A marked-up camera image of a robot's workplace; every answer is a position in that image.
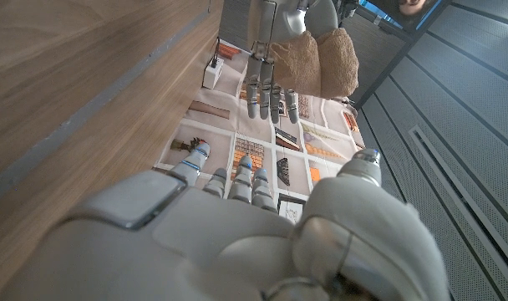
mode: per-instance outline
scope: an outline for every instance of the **gray perforated panel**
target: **gray perforated panel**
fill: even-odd
[[[416,70],[417,67],[415,67],[415,65],[412,64],[414,66],[412,68],[409,64],[412,63],[406,59],[399,65],[397,72],[393,72],[395,80],[398,81],[399,85],[402,86],[404,91],[415,102],[420,110],[428,116],[429,121],[440,133],[444,135],[444,138],[452,145],[452,147],[455,150],[460,150],[458,151],[460,156],[469,157],[468,161],[471,161],[474,163],[474,166],[478,166],[480,168],[482,168],[482,166],[479,166],[479,164],[476,164],[477,162],[475,162],[477,161],[477,158],[479,158],[478,160],[481,162],[485,162],[485,165],[489,164],[493,166],[501,166],[501,164],[505,164],[505,162],[494,162],[495,158],[500,158],[498,155],[504,156],[505,150],[490,150],[490,148],[493,149],[496,145],[484,149],[483,145],[490,144],[490,142],[486,140],[491,140],[495,137],[489,137],[486,135],[485,129],[481,129],[480,132],[478,132],[477,130],[479,130],[479,126],[481,126],[478,122],[471,120],[470,117],[466,116],[468,113],[461,108],[457,108],[459,105],[456,104],[448,95],[444,95],[445,92],[443,92],[443,90],[437,90],[439,89],[438,85],[432,82],[432,80],[426,77],[426,75],[423,76],[424,74],[420,70]],[[381,91],[383,91],[383,94],[391,94],[390,97],[381,99],[383,103],[385,102],[387,108],[397,104],[397,111],[390,111],[390,114],[394,114],[395,116],[400,115],[398,120],[401,125],[398,126],[401,127],[401,131],[408,131],[413,125],[415,125],[415,122],[408,121],[412,119],[412,116],[414,116],[416,121],[420,120],[413,108],[409,106],[408,102],[404,101],[405,104],[402,104],[400,100],[405,100],[405,97],[402,93],[400,93],[391,80],[385,82],[383,86],[378,89],[379,93],[381,93]],[[394,99],[399,99],[399,101],[393,101],[392,97],[395,97]],[[423,132],[427,135],[427,138],[431,141],[431,143],[433,143],[434,148],[437,150],[445,148],[423,121],[419,122],[419,127],[421,127]],[[420,160],[422,166],[428,166],[423,156],[420,156],[419,158],[421,158]],[[434,173],[430,170],[430,167],[427,167],[426,170],[430,175],[434,175]],[[497,167],[487,171],[487,173],[489,178],[494,178],[494,175],[497,175],[498,173]],[[461,230],[464,232],[477,255],[480,257],[480,260],[484,264],[486,270],[490,273],[500,291],[505,295],[505,297],[508,297],[508,283],[505,276],[501,273],[490,254],[486,251],[482,241],[480,241],[476,236],[475,231],[465,220],[464,216],[460,212],[460,209],[453,203],[453,200],[450,199],[447,191],[439,183],[437,176],[431,176],[431,180],[434,181],[434,186],[437,187],[442,199],[445,201],[446,205],[449,206],[450,212],[453,217],[455,217],[455,220],[460,225]]]
[[[508,211],[508,147],[407,58],[392,75]]]
[[[429,30],[508,74],[508,25],[463,9],[447,7]]]
[[[412,113],[408,111],[405,104],[402,104],[404,98],[389,90],[379,89],[378,92],[381,99],[391,99],[395,103],[395,105],[389,104],[393,105],[391,106],[392,110],[402,109],[400,114],[397,115],[397,122],[400,122],[399,117],[404,119],[404,114],[410,114],[408,116],[409,122],[415,125],[415,122],[412,122],[414,120]],[[424,175],[419,171],[395,128],[390,124],[378,101],[370,99],[364,105],[363,110],[368,116],[369,122],[371,122],[380,145],[384,149],[384,154],[390,161],[395,177],[398,179],[407,201],[419,210],[419,215],[424,224],[436,238],[439,249],[444,256],[450,288],[455,298],[458,300],[498,300],[499,298],[490,283],[471,256],[469,249],[451,223],[444,208],[440,205]],[[410,144],[408,135],[403,132],[402,134],[406,135],[405,139],[409,141],[409,146],[413,147]],[[413,153],[420,156],[417,148],[413,148]]]
[[[508,81],[428,34],[409,56],[508,139]]]
[[[508,19],[508,0],[454,0],[453,3]]]
[[[368,148],[374,148],[378,150],[379,148],[377,145],[377,141],[374,140],[373,132],[369,128],[368,123],[365,121],[365,118],[363,117],[363,112],[358,112],[358,118],[356,119],[356,121],[360,129],[360,134],[362,134],[365,146]],[[387,191],[390,195],[397,197],[400,201],[403,201],[403,197],[401,196],[399,189],[395,184],[395,180],[391,176],[391,172],[389,172],[388,165],[386,164],[386,157],[382,152],[380,152],[380,155],[382,156],[382,159],[380,160],[380,170],[382,172],[382,188],[385,191]]]

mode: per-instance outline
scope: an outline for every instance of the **wooden wall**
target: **wooden wall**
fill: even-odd
[[[0,172],[208,10],[209,0],[0,0]],[[0,199],[0,288],[86,196],[159,158],[201,87],[222,0]]]

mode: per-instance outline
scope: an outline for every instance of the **person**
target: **person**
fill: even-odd
[[[424,15],[438,0],[368,0],[408,32],[414,32]],[[344,4],[356,3],[357,0],[343,0]]]

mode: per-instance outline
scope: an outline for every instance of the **robot finger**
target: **robot finger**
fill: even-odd
[[[262,63],[260,73],[260,117],[265,120],[269,116],[269,102],[271,98],[271,82],[274,64],[267,58]]]
[[[256,118],[257,110],[257,86],[258,78],[262,68],[262,58],[256,54],[252,54],[248,58],[248,65],[246,67],[246,107],[248,108],[248,117],[251,119]]]
[[[245,203],[251,202],[251,175],[252,159],[245,155],[239,160],[236,177],[231,184],[228,199],[238,200]]]
[[[276,84],[274,80],[271,83],[271,120],[273,124],[277,124],[278,120],[280,119],[280,91],[282,91],[282,88],[280,88],[280,85]]]
[[[291,123],[296,124],[298,121],[298,93],[292,89],[286,89],[286,106],[289,120]]]
[[[200,143],[182,162],[169,171],[169,175],[184,181],[188,186],[194,186],[209,155],[210,145]]]
[[[259,168],[254,173],[254,181],[252,182],[252,205],[278,214],[277,208],[272,201],[271,191],[269,190],[267,171],[262,168]]]
[[[204,186],[202,189],[205,192],[208,192],[214,196],[218,196],[222,198],[224,195],[224,186],[226,184],[226,170],[224,168],[219,168],[215,171],[210,181]]]

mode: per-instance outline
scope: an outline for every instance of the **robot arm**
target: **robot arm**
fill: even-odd
[[[223,169],[192,187],[209,154],[198,145],[167,175],[140,173],[75,207],[0,300],[448,299],[434,239],[379,186],[375,150],[321,180],[294,226],[248,156],[227,199]]]
[[[248,46],[252,55],[246,68],[245,84],[250,118],[257,115],[260,95],[260,116],[266,119],[271,111],[273,123],[278,122],[278,103],[282,87],[272,76],[274,58],[271,43],[285,42],[308,30],[314,38],[338,27],[332,0],[252,0],[248,17]],[[287,111],[292,123],[298,121],[298,94],[284,89]]]

